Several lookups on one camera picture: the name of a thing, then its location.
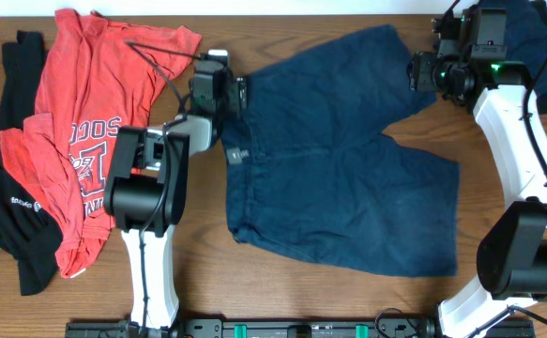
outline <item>green clip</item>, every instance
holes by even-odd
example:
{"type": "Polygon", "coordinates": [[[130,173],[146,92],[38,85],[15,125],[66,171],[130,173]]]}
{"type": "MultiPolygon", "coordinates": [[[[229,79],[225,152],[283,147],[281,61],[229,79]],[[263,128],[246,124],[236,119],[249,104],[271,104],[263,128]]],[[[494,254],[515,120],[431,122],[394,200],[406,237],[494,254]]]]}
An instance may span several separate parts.
{"type": "Polygon", "coordinates": [[[234,326],[234,338],[248,338],[248,329],[246,325],[234,326]]]}
{"type": "Polygon", "coordinates": [[[369,327],[367,325],[357,325],[357,338],[369,338],[369,327]]]}

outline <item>wooden table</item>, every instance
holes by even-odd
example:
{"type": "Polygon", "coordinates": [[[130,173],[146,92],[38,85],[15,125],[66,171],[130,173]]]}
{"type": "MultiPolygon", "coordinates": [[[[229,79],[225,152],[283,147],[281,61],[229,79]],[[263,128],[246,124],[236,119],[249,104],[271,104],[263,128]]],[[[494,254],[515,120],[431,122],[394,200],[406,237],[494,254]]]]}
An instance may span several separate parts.
{"type": "MultiPolygon", "coordinates": [[[[184,24],[204,35],[201,50],[230,51],[236,74],[245,74],[299,51],[370,26],[393,23],[412,50],[432,45],[430,16],[350,17],[123,17],[155,26],[184,24]]],[[[16,31],[38,30],[53,43],[53,18],[0,19],[0,97],[4,84],[1,44],[16,31]]],[[[186,89],[190,71],[177,79],[186,89]]],[[[172,119],[175,97],[165,91],[151,124],[172,119]]],[[[542,117],[547,131],[547,115],[542,117]]],[[[461,164],[458,207],[459,274],[455,278],[390,278],[290,260],[238,245],[225,221],[225,159],[216,146],[190,160],[188,203],[175,231],[175,289],[183,315],[227,318],[374,318],[387,307],[429,313],[476,273],[479,241],[504,211],[490,148],[471,115],[447,102],[390,126],[401,145],[422,148],[461,164]]],[[[119,230],[98,262],[73,280],[56,276],[33,297],[19,295],[15,261],[0,250],[0,337],[60,337],[74,318],[118,319],[131,309],[129,260],[119,230]]],[[[547,304],[534,308],[547,316],[547,304]]],[[[536,324],[547,337],[547,327],[536,324]]]]}

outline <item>black cloth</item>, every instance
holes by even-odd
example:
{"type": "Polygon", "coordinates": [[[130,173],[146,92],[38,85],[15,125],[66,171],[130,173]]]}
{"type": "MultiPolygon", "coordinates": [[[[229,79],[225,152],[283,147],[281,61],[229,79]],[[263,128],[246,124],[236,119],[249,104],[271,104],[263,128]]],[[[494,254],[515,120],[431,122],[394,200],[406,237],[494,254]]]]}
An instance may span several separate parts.
{"type": "Polygon", "coordinates": [[[456,273],[458,164],[381,133],[435,102],[409,89],[410,60],[387,25],[249,76],[249,107],[222,134],[237,241],[377,274],[456,273]]]}
{"type": "MultiPolygon", "coordinates": [[[[6,82],[0,103],[0,131],[22,128],[34,113],[45,60],[40,33],[18,32],[2,46],[6,82]]],[[[56,221],[2,167],[0,158],[0,248],[17,260],[21,295],[41,292],[57,271],[54,253],[62,242],[56,221]]]]}

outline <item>red t-shirt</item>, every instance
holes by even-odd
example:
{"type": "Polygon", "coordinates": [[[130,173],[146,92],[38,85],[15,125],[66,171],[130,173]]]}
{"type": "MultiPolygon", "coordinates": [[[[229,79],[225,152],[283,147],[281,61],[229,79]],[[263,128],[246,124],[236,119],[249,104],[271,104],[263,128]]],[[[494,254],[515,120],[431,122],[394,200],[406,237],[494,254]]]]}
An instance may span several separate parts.
{"type": "MultiPolygon", "coordinates": [[[[63,242],[56,261],[63,277],[89,267],[114,227],[104,212],[118,128],[146,127],[164,80],[125,41],[194,54],[201,36],[186,27],[114,23],[57,10],[58,34],[48,53],[35,115],[23,130],[0,132],[7,171],[56,219],[63,242]]],[[[142,50],[174,78],[185,56],[142,50]]]]}

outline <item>denim shorts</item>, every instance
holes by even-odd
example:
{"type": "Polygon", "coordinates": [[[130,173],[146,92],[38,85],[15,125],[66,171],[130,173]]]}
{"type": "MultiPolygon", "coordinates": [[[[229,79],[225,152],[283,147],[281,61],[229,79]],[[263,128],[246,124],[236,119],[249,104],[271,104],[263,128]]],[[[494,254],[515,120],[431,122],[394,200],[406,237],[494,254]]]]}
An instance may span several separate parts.
{"type": "Polygon", "coordinates": [[[458,164],[381,131],[428,107],[394,27],[363,30],[249,77],[224,126],[236,241],[392,276],[456,273],[458,164]]]}

